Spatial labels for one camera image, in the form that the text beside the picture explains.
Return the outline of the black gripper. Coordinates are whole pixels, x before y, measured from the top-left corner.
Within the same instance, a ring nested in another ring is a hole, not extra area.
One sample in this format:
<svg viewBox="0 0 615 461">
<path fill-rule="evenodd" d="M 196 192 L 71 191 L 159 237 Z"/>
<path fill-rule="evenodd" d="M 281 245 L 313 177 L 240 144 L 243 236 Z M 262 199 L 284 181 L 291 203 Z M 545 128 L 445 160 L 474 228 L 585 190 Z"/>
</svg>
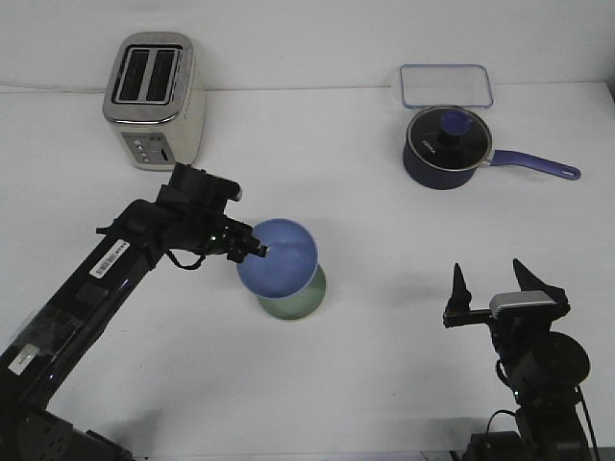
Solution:
<svg viewBox="0 0 615 461">
<path fill-rule="evenodd" d="M 237 182 L 176 163 L 167 185 L 167 257 L 177 263 L 175 250 L 196 255 L 198 263 L 209 255 L 236 263 L 247 255 L 266 256 L 253 228 L 225 214 L 227 202 L 239 201 L 241 193 Z"/>
<path fill-rule="evenodd" d="M 452 294 L 443 314 L 445 328 L 485 324 L 499 358 L 513 358 L 524 353 L 529 343 L 550 331 L 552 322 L 565 316 L 570 305 L 563 288 L 549 285 L 537 277 L 518 258 L 512 260 L 513 271 L 522 291 L 542 291 L 556 302 L 551 306 L 535 306 L 505 313 L 500 319 L 491 317 L 489 306 L 471 309 L 472 294 L 458 263 L 454 265 Z"/>
</svg>

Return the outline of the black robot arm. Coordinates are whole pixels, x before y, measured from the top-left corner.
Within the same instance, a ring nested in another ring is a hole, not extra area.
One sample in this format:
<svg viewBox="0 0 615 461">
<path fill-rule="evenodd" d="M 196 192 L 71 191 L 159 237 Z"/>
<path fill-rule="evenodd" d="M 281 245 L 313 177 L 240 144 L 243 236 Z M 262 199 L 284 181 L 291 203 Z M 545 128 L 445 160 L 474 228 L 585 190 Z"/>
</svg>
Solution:
<svg viewBox="0 0 615 461">
<path fill-rule="evenodd" d="M 471 436 L 462 460 L 597 460 L 600 452 L 581 383 L 590 360 L 572 337 L 552 329 L 571 309 L 564 289 L 549 285 L 520 260 L 516 292 L 495 295 L 485 309 L 470 306 L 460 266 L 443 313 L 445 328 L 485 324 L 498 359 L 495 371 L 513 394 L 514 431 L 487 426 Z"/>
<path fill-rule="evenodd" d="M 119 307 L 163 257 L 209 255 L 241 262 L 266 249 L 253 229 L 225 213 L 238 183 L 178 163 L 153 202 L 136 200 L 1 355 L 1 457 L 4 460 L 131 460 L 133 454 L 47 409 L 60 385 L 98 340 Z"/>
</svg>

